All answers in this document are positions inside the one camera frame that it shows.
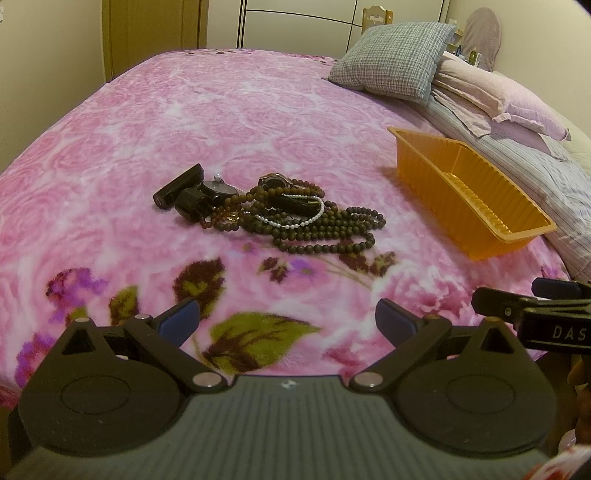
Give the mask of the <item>orange plastic tray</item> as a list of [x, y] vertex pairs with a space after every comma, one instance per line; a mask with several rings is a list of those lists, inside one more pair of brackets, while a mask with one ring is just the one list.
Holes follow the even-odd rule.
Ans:
[[398, 176], [475, 261], [502, 256], [557, 229], [515, 182], [467, 144], [391, 127]]

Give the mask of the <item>metal wristwatch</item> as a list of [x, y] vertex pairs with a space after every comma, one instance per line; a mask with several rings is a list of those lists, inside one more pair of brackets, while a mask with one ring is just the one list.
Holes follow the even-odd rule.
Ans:
[[291, 182], [290, 179], [288, 179], [283, 174], [273, 172], [260, 177], [259, 182], [257, 182], [257, 185], [264, 189], [286, 189], [291, 187]]

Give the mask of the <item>striped duvet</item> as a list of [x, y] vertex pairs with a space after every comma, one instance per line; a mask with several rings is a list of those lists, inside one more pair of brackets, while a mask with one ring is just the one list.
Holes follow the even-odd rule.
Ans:
[[572, 160], [560, 161], [513, 139], [475, 137], [452, 111], [435, 99], [408, 106], [446, 136], [487, 158], [555, 222], [547, 236], [573, 279], [590, 279], [590, 176]]

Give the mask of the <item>pink floral blanket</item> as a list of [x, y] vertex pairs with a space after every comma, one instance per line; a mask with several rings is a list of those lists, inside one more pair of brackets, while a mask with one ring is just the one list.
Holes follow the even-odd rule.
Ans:
[[[388, 353], [389, 298], [461, 325], [479, 286], [526, 293], [566, 268], [537, 238], [465, 256], [399, 182], [393, 128], [432, 133], [408, 104], [329, 83], [329, 59], [262, 51], [154, 57], [49, 128], [1, 177], [1, 403], [12, 407], [73, 320], [115, 325], [197, 300], [190, 355], [225, 375], [349, 377]], [[288, 255], [269, 238], [186, 223], [155, 191], [193, 165], [249, 190], [280, 172], [342, 207], [382, 213], [361, 255]]]

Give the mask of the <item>lower pink pillow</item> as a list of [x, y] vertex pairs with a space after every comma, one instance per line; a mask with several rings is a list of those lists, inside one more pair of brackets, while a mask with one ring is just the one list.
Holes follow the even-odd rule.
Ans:
[[567, 150], [559, 141], [541, 135], [517, 123], [494, 122], [483, 110], [459, 95], [440, 87], [432, 89], [433, 98], [447, 107], [478, 139], [490, 136], [495, 140], [511, 139], [524, 146], [548, 154], [558, 161], [570, 161]]

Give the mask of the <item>pink pillow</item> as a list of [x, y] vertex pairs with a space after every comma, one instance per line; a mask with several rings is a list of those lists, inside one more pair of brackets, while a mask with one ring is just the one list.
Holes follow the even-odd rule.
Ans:
[[459, 95], [440, 87], [432, 89], [433, 98], [447, 107], [478, 139], [490, 136], [495, 140], [511, 139], [524, 146], [548, 154], [558, 161], [570, 161], [567, 150], [559, 141], [541, 135], [517, 123], [494, 122], [483, 110]]
[[468, 101], [496, 122], [512, 122], [557, 141], [570, 139], [554, 111], [518, 82], [445, 52], [433, 85]]

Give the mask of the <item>upper pink pillow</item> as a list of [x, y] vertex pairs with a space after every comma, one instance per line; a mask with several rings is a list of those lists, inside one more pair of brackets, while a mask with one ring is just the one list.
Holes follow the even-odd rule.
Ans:
[[445, 52], [433, 85], [468, 101], [496, 122], [512, 122], [557, 141], [570, 139], [554, 111], [518, 82]]

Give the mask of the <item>bottles on shelf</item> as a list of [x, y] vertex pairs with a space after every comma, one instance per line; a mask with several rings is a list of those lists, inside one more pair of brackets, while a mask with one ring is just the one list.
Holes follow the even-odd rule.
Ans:
[[452, 41], [447, 45], [446, 51], [456, 57], [462, 59], [470, 65], [477, 66], [480, 61], [480, 54], [476, 51], [469, 52], [464, 50], [462, 46], [462, 38], [464, 31], [457, 28], [452, 36]]

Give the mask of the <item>grey checked cushion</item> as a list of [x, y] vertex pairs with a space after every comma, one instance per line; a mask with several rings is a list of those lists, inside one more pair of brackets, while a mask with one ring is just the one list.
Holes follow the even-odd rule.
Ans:
[[453, 25], [433, 21], [372, 27], [332, 66], [328, 80], [349, 90], [425, 104], [455, 32]]

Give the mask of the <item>mauve covered chair back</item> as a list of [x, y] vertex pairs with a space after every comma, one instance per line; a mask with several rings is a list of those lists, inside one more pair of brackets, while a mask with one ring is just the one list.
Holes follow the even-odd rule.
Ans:
[[468, 18], [462, 46], [469, 52], [480, 54], [478, 68], [492, 72], [502, 42], [502, 25], [499, 16], [488, 7], [475, 10]]

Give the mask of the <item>brown wooden door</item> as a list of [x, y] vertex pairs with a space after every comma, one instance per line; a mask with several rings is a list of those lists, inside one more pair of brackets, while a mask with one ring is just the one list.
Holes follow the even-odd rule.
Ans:
[[206, 46], [207, 0], [104, 0], [105, 80], [161, 53]]

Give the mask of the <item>small wooden headboard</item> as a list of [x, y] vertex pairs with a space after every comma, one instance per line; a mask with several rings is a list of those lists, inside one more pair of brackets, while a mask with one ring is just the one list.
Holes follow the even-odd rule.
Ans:
[[394, 12], [382, 6], [374, 5], [363, 8], [362, 33], [375, 26], [389, 25], [394, 20]]

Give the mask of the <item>white sliding wardrobe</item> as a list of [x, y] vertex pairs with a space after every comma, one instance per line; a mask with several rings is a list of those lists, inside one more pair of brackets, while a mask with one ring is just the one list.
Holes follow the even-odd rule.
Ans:
[[339, 58], [362, 35], [363, 12], [379, 6], [394, 21], [444, 21], [450, 3], [437, 0], [211, 1], [206, 46]]

